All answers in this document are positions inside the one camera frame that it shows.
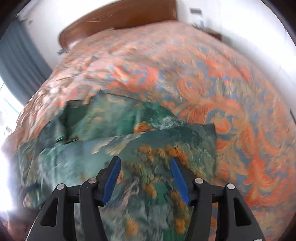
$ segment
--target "curtain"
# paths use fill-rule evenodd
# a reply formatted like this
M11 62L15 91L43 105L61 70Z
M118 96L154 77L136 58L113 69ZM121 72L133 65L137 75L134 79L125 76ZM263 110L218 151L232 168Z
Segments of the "curtain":
M51 71L33 44L24 22L13 21L0 39L0 76L10 92L25 105Z

